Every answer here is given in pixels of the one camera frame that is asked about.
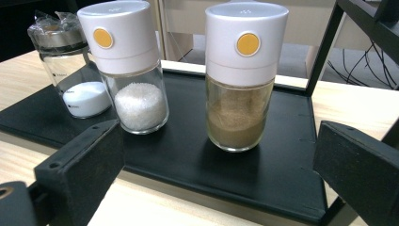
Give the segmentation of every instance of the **condiment container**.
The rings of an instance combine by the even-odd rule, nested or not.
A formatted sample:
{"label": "condiment container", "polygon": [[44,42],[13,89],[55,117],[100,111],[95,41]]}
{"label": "condiment container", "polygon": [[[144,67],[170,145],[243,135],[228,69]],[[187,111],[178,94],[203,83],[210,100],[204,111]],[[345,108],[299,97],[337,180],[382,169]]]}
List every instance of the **condiment container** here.
{"label": "condiment container", "polygon": [[231,1],[205,12],[208,137],[243,152],[263,137],[288,9]]}
{"label": "condiment container", "polygon": [[45,18],[30,26],[28,35],[64,106],[85,119],[106,111],[111,101],[76,17],[72,24]]}
{"label": "condiment container", "polygon": [[121,127],[132,134],[158,130],[169,110],[150,4],[105,2],[77,15]]}

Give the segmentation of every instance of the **metal lid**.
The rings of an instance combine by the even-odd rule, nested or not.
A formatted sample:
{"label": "metal lid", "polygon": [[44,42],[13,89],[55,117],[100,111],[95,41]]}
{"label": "metal lid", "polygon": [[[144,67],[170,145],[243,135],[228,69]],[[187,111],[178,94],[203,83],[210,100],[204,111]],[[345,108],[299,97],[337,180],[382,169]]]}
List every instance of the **metal lid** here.
{"label": "metal lid", "polygon": [[80,27],[68,31],[59,30],[57,25],[44,28],[45,31],[32,29],[33,32],[28,32],[33,43],[39,48],[58,48],[86,43],[85,35]]}

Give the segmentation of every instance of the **table surface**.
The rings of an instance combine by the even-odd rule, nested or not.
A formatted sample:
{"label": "table surface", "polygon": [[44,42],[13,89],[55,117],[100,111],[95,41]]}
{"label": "table surface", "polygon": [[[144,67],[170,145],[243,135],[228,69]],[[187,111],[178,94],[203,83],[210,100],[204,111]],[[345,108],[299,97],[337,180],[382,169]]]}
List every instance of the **table surface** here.
{"label": "table surface", "polygon": [[[204,73],[201,65],[162,62],[164,68]],[[304,87],[305,79],[277,76],[276,83]],[[39,56],[31,52],[0,63],[0,110],[51,84]],[[399,92],[319,82],[312,95],[316,128],[320,121],[344,123],[377,139],[399,116]],[[0,133],[0,184],[34,182],[33,168],[55,150]],[[329,202],[336,194],[327,187]],[[121,172],[90,225],[301,225],[128,172]],[[353,225],[365,225],[357,219]]]}

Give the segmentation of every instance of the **black tray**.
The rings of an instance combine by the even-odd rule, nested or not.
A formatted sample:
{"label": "black tray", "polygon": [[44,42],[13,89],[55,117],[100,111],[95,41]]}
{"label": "black tray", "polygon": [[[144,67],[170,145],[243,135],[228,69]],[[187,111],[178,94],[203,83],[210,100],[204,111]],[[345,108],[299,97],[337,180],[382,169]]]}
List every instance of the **black tray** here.
{"label": "black tray", "polygon": [[[261,143],[244,153],[207,137],[203,74],[164,71],[170,115],[159,131],[123,134],[125,170],[284,218],[317,224],[327,210],[312,170],[316,131],[311,98],[275,86]],[[60,148],[86,128],[115,119],[112,108],[78,120],[47,87],[0,112],[0,129]]]}

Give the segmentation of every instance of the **white cap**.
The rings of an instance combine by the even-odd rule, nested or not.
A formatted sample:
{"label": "white cap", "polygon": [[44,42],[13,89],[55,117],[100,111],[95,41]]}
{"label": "white cap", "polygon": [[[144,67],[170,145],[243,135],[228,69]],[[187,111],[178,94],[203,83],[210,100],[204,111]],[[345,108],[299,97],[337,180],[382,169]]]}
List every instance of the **white cap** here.
{"label": "white cap", "polygon": [[135,73],[158,62],[148,2],[104,2],[82,8],[77,15],[101,72]]}
{"label": "white cap", "polygon": [[206,12],[206,71],[231,86],[258,86],[277,73],[288,9],[255,1]]}

